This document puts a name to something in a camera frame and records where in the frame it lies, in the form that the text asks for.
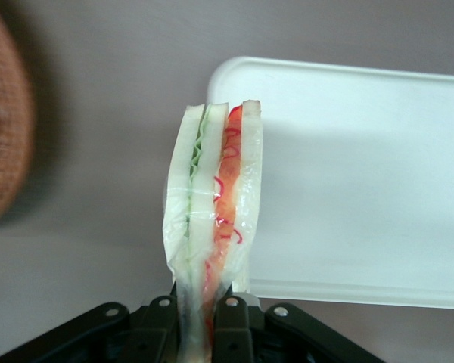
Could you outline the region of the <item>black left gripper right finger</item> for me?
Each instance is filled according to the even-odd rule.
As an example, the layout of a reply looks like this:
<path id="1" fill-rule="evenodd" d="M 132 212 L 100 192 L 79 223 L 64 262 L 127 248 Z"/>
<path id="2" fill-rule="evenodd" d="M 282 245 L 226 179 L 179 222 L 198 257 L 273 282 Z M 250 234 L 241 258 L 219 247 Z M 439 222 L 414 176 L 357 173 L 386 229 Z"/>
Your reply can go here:
<path id="1" fill-rule="evenodd" d="M 213 323 L 213 362 L 381 362 L 287 302 L 260 308 L 250 294 L 223 297 Z"/>

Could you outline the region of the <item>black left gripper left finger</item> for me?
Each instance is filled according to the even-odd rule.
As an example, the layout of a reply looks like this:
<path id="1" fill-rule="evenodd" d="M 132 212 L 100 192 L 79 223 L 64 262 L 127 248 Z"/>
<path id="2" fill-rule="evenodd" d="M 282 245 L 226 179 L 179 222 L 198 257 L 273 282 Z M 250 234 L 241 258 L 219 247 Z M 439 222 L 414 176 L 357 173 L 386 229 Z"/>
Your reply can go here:
<path id="1" fill-rule="evenodd" d="M 0 362 L 174 362 L 177 327 L 174 296 L 135 312 L 107 302 L 0 355 Z"/>

